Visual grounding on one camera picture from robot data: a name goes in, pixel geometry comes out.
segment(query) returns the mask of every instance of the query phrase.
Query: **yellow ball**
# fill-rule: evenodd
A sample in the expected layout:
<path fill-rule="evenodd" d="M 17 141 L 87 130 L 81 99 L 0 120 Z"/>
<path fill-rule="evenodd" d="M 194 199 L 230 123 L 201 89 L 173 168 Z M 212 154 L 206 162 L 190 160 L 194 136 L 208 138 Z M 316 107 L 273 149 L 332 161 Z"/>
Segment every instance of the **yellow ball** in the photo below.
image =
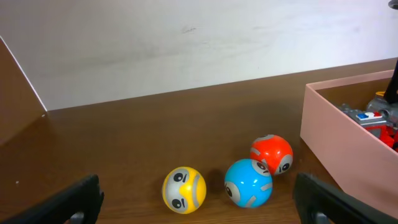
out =
<path fill-rule="evenodd" d="M 195 169 L 178 167 L 164 179 L 162 195 L 169 209 L 188 214 L 198 209 L 205 200 L 206 183 Z"/>

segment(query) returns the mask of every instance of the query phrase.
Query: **pupil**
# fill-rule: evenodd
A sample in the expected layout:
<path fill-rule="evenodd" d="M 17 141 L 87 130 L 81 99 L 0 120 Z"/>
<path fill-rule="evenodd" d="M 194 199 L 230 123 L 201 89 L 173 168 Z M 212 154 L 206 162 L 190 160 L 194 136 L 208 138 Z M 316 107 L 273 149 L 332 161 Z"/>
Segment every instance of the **pupil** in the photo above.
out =
<path fill-rule="evenodd" d="M 262 165 L 261 163 L 257 163 L 257 166 L 260 167 L 260 169 L 266 169 L 266 167 L 264 167 L 264 165 Z"/>
<path fill-rule="evenodd" d="M 229 189 L 229 187 L 226 188 L 226 193 L 227 193 L 230 197 L 232 197 L 232 191 L 231 191 L 231 189 Z"/>
<path fill-rule="evenodd" d="M 181 202 L 179 199 L 173 199 L 172 200 L 172 205 L 174 208 L 181 208 Z"/>
<path fill-rule="evenodd" d="M 178 173 L 174 175 L 174 181 L 179 182 L 182 180 L 182 173 Z"/>
<path fill-rule="evenodd" d="M 283 167 L 282 167 L 282 170 L 287 170 L 288 168 L 289 168 L 289 164 L 285 164 Z"/>

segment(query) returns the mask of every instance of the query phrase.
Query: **box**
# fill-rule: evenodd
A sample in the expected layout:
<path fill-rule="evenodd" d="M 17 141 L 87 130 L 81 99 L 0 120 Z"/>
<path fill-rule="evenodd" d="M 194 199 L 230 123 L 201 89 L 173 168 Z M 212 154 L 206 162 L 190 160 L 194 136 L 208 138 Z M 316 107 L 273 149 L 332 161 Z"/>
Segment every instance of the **box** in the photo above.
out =
<path fill-rule="evenodd" d="M 393 72 L 307 84 L 300 135 L 344 192 L 398 218 L 398 152 L 334 106 L 365 110 Z"/>

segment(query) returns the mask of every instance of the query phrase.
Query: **table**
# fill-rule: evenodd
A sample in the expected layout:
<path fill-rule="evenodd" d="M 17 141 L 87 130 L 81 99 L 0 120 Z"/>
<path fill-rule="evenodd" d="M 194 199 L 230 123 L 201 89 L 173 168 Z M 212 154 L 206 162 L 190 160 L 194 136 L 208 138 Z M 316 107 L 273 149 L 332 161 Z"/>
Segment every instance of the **table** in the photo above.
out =
<path fill-rule="evenodd" d="M 390 70 L 395 61 L 49 111 L 0 147 L 0 220 L 98 174 L 105 200 L 97 223 L 299 223 L 292 200 L 298 172 L 337 186 L 300 139 L 305 84 Z M 224 174 L 264 134 L 291 143 L 293 165 L 274 178 L 265 205 L 238 208 L 224 192 Z M 189 215 L 162 200 L 163 180 L 178 166 L 197 169 L 208 188 Z"/>

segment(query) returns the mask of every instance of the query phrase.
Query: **brown side panel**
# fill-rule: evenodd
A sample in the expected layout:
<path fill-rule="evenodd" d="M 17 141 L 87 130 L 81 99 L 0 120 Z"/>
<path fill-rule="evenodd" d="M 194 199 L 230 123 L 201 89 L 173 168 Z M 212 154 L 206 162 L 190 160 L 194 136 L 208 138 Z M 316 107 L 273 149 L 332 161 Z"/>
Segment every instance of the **brown side panel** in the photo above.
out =
<path fill-rule="evenodd" d="M 29 82 L 0 39 L 0 145 L 44 113 Z"/>

